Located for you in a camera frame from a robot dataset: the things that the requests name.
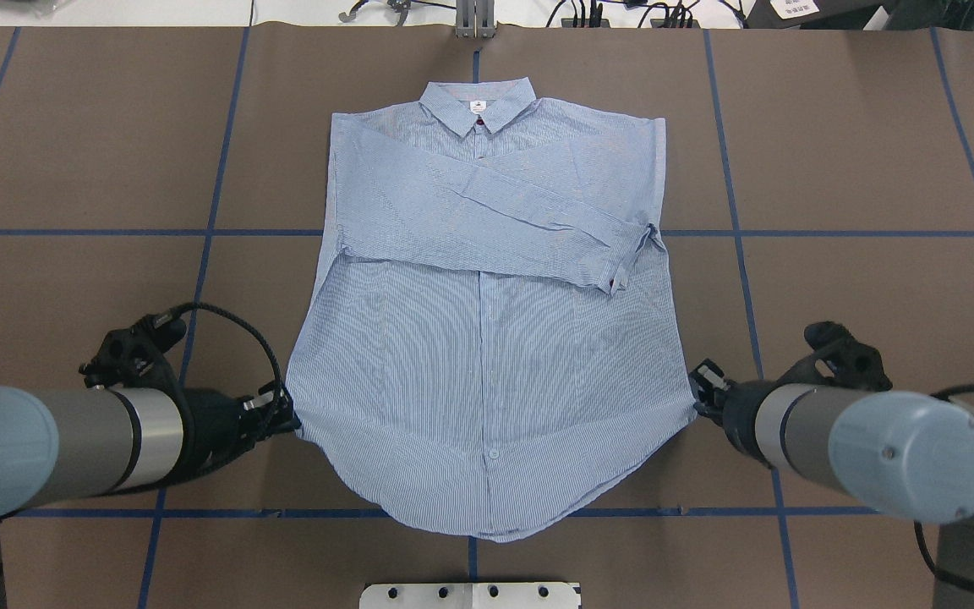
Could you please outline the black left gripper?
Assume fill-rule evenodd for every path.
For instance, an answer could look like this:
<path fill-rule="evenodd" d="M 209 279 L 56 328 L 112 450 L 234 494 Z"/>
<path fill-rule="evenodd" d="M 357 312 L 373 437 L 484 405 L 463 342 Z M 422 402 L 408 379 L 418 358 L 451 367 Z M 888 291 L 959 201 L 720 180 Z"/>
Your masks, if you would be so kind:
<path fill-rule="evenodd" d="M 198 479 L 254 450 L 272 436 L 300 431 L 293 398 L 277 382 L 254 396 L 231 398 L 210 388 L 184 391 L 192 421 L 185 428 L 186 453 L 178 478 Z"/>

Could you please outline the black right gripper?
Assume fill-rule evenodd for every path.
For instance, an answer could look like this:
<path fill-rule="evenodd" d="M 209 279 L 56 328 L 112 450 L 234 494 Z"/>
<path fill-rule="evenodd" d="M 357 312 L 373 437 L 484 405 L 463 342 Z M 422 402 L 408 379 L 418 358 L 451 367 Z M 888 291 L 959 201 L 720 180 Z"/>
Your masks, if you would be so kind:
<path fill-rule="evenodd" d="M 757 416 L 777 382 L 734 381 L 711 359 L 704 359 L 689 371 L 688 379 L 697 400 L 696 412 L 718 425 L 736 451 L 766 462 L 758 444 Z"/>

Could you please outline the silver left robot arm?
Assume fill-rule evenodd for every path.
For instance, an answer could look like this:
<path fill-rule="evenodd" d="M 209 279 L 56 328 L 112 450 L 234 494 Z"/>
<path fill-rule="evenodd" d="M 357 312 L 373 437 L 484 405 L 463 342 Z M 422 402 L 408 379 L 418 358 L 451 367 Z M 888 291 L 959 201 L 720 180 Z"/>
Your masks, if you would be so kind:
<path fill-rule="evenodd" d="M 274 390 L 0 386 L 0 524 L 52 502 L 176 486 L 301 423 Z M 0 608 L 8 604 L 0 539 Z"/>

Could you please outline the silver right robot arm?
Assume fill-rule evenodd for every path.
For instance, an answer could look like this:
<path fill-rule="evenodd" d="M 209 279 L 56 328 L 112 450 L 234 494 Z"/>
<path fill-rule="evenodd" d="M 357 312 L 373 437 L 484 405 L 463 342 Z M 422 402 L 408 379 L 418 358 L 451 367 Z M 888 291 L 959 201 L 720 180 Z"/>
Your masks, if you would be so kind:
<path fill-rule="evenodd" d="M 820 374 L 733 381 L 712 361 L 689 375 L 697 412 L 743 455 L 909 520 L 935 608 L 974 608 L 974 385 L 928 396 Z"/>

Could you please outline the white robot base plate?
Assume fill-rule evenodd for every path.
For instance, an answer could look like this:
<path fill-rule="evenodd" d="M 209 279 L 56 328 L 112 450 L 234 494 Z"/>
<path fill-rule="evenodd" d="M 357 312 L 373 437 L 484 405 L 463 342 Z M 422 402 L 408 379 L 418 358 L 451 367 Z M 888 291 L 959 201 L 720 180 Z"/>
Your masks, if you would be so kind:
<path fill-rule="evenodd" d="M 583 608 L 578 583 L 487 582 L 372 584 L 359 608 Z"/>

